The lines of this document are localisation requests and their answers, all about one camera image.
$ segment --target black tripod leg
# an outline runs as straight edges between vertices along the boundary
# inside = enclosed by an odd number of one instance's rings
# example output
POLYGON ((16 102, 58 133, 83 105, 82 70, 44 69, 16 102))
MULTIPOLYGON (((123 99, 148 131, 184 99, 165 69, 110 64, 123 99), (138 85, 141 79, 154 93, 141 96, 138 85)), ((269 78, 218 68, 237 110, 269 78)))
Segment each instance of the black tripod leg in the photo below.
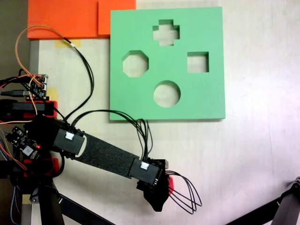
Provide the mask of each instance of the black tripod leg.
POLYGON ((300 212, 300 200, 296 193, 284 196, 271 225, 296 225, 300 212))
POLYGON ((62 214, 82 225, 115 225, 71 199, 60 195, 62 214))
POLYGON ((280 198, 275 199, 227 225, 263 225, 274 218, 280 201, 280 198))
POLYGON ((41 186, 38 192, 42 225, 64 225, 57 191, 51 187, 41 186))

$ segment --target circuit board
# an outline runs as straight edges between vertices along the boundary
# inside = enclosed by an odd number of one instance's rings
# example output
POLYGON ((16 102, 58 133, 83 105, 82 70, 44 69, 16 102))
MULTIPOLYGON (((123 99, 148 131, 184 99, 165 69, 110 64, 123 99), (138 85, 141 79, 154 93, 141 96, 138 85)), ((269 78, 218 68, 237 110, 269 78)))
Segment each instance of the circuit board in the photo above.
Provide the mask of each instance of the circuit board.
POLYGON ((12 131, 11 134, 6 135, 6 139, 25 155, 34 158, 40 146, 34 140, 29 139, 19 127, 14 127, 12 131))
MULTIPOLYGON (((31 82, 30 87, 44 100, 48 101, 49 97, 47 97, 47 81, 48 81, 48 75, 41 74, 42 77, 36 77, 36 80, 41 82, 42 85, 38 85, 35 82, 31 82)), ((36 95, 32 95, 33 100, 40 100, 36 95)))

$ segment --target orange foam block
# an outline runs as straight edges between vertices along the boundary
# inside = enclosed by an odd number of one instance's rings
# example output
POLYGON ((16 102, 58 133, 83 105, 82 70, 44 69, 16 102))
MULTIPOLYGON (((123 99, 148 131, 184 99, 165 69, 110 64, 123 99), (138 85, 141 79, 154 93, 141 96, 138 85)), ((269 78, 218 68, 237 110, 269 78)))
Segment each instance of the orange foam block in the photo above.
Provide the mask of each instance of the orange foam block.
POLYGON ((98 36, 109 38, 111 34, 111 10, 135 9, 135 0, 100 0, 98 4, 98 36))
MULTIPOLYGON (((109 38, 111 10, 135 9, 135 0, 28 0, 28 26, 47 25, 67 38, 109 38)), ((27 37, 58 39, 50 30, 33 28, 27 37)))

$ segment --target black foam-wrapped arm segment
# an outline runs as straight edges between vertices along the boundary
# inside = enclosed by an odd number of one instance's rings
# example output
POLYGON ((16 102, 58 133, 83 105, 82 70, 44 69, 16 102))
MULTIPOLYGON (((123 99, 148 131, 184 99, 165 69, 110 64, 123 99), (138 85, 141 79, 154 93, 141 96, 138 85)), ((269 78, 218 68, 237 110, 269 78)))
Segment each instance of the black foam-wrapped arm segment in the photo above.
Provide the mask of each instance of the black foam-wrapped arm segment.
POLYGON ((133 160, 139 158, 138 156, 89 134, 85 134, 85 136, 87 143, 83 154, 80 157, 71 157, 72 159, 131 178, 128 174, 133 160))

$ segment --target gray floor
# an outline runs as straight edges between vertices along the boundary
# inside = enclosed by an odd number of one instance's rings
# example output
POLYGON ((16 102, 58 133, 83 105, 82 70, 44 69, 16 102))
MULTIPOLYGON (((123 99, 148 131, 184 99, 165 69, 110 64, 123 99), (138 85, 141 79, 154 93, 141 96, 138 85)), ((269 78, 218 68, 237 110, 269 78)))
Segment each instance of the gray floor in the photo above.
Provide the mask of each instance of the gray floor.
MULTIPOLYGON (((19 33, 27 26, 26 0, 0 0, 0 79, 18 76, 20 69, 15 58, 15 41, 19 33)), ((29 40, 26 35, 19 43, 19 55, 24 66, 29 66, 29 40)), ((9 89, 22 89, 22 86, 11 84, 9 89)), ((13 224, 10 221, 9 208, 12 198, 13 186, 10 181, 0 180, 0 221, 1 224, 13 224)), ((16 222, 20 222, 20 215, 14 210, 16 222)))

